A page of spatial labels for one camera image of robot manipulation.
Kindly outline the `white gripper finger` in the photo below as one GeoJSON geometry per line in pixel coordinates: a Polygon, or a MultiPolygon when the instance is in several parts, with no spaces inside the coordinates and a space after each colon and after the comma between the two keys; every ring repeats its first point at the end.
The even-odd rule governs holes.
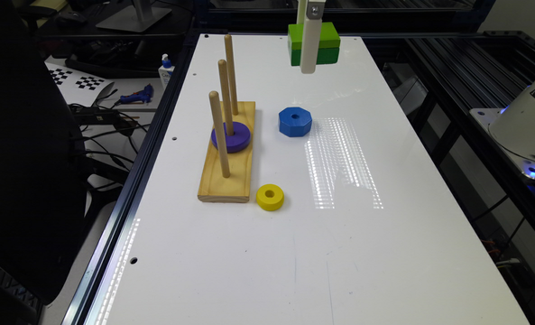
{"type": "Polygon", "coordinates": [[[298,0],[296,24],[304,24],[307,0],[298,0]]]}
{"type": "Polygon", "coordinates": [[[325,3],[326,0],[307,0],[300,56],[300,71],[303,74],[313,74],[316,70],[325,3]]]}

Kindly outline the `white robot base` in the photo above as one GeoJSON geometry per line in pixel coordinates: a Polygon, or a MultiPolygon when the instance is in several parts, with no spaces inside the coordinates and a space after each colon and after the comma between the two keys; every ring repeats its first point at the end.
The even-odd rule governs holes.
{"type": "Polygon", "coordinates": [[[535,80],[504,108],[474,108],[470,115],[523,176],[535,181],[535,80]]]}

